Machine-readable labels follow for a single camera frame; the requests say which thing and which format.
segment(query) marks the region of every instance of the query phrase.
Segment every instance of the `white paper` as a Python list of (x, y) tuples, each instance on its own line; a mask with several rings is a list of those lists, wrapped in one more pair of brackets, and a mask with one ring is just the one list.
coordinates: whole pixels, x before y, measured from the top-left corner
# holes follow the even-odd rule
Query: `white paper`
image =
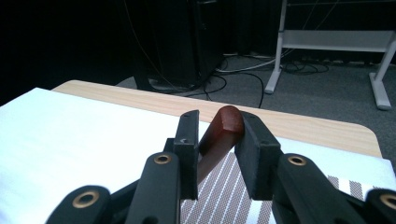
[[(175, 137), (178, 119), (41, 89), (1, 106), (0, 223), (44, 223), (74, 189), (99, 185), (114, 192), (134, 182), (140, 177), (146, 158), (161, 152), (166, 139)], [(200, 137), (207, 127), (207, 123), (200, 122)], [(297, 152), (296, 148), (315, 151), (309, 157), (327, 175), (337, 175), (333, 174), (336, 170), (326, 168), (333, 163), (320, 159), (322, 155), (337, 157), (335, 151), (278, 140), (286, 152)], [(354, 163), (346, 167), (358, 171), (348, 174), (350, 178), (359, 174), (381, 175), (370, 180), (378, 183), (370, 183), (395, 186), (389, 161), (368, 156), (359, 157), (356, 162), (332, 160), (339, 161), (340, 166), (345, 161)]]

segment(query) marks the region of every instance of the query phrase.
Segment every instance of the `gray carpet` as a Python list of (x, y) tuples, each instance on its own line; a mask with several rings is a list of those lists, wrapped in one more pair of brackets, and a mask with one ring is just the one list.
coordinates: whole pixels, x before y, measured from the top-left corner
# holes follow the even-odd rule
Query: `gray carpet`
[[(257, 63), (256, 59), (232, 57), (222, 66), (223, 69), (233, 70)], [(391, 160), (393, 169), (396, 170), (396, 66), (390, 66), (383, 79), (393, 108), (390, 111), (381, 111), (376, 108), (368, 76), (369, 72), (376, 71), (377, 65), (335, 62), (326, 64), (329, 70), (324, 73), (297, 75), (282, 72), (274, 94), (264, 94), (263, 98), (260, 81), (246, 73), (222, 76), (227, 81), (224, 89), (208, 96), (201, 94), (191, 97), (251, 107), (258, 107), (262, 98), (262, 109), (363, 125), (376, 134), (383, 157)], [(317, 69), (322, 70), (324, 67), (317, 65)], [(269, 66), (247, 73), (260, 77), (265, 87), (272, 70)], [(313, 68), (306, 67), (305, 71), (313, 71)], [(219, 77), (211, 77), (207, 82), (206, 91), (217, 90), (223, 83)], [(152, 84), (166, 88), (162, 83)], [(118, 86), (136, 89), (132, 77), (123, 80)], [(202, 92), (204, 89), (200, 88), (177, 95), (186, 96)]]

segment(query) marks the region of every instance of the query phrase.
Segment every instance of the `table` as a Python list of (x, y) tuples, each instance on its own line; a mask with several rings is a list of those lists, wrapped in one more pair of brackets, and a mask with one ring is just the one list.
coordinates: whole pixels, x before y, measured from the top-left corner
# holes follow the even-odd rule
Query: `table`
[[(205, 122), (210, 122), (218, 110), (226, 105), (79, 80), (67, 81), (54, 88), (53, 91), (173, 116), (180, 116), (187, 111), (198, 109), (200, 110), (200, 120)], [(275, 136), (378, 158), (382, 157), (375, 134), (359, 124), (311, 118), (241, 105), (236, 105), (236, 107), (257, 115)]]
[(274, 71), (265, 87), (268, 94), (274, 93), (281, 68), (282, 49), (328, 49), (383, 52), (384, 56), (375, 73), (370, 73), (370, 81), (378, 109), (390, 110), (391, 105), (382, 79), (396, 51), (395, 31), (318, 31), (318, 30), (286, 30), (286, 7), (293, 6), (287, 0), (282, 1), (280, 24), (276, 45), (276, 62)]

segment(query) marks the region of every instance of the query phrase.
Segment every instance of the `wooden table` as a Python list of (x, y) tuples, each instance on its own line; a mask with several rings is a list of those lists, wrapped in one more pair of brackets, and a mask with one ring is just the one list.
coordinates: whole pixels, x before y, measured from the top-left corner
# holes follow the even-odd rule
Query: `wooden table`
[[(198, 109), (200, 110), (200, 120), (206, 122), (210, 122), (218, 110), (226, 105), (78, 80), (65, 82), (53, 91), (173, 116), (180, 116), (187, 111)], [(317, 119), (241, 105), (236, 105), (236, 107), (260, 117), (277, 137), (382, 157), (375, 134), (359, 124)]]

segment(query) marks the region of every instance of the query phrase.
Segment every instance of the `white cable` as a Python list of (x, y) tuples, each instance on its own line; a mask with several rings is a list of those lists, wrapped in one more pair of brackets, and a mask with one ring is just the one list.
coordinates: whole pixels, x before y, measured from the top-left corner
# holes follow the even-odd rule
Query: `white cable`
[(242, 57), (257, 58), (257, 59), (270, 59), (270, 58), (274, 58), (274, 57), (265, 56), (265, 55), (252, 55), (252, 54), (239, 55), (239, 54), (237, 54), (237, 53), (224, 53), (223, 56), (224, 56), (224, 57), (242, 56)]
[[(285, 51), (285, 53), (283, 53), (283, 54), (281, 55), (281, 57), (283, 58), (284, 56), (290, 54), (292, 51), (294, 51), (294, 49), (287, 49), (287, 50)], [(269, 61), (269, 62), (266, 62), (266, 63), (259, 63), (259, 64), (254, 65), (254, 66), (250, 66), (250, 67), (247, 67), (247, 68), (235, 69), (235, 70), (221, 70), (221, 69), (218, 69), (218, 68), (217, 68), (217, 69), (216, 69), (216, 72), (220, 72), (220, 73), (243, 72), (243, 71), (247, 71), (247, 70), (251, 70), (251, 69), (263, 67), (263, 66), (266, 66), (266, 65), (271, 64), (271, 63), (274, 63), (274, 62), (275, 62), (275, 59), (273, 59), (273, 60), (271, 60), (271, 61)]]

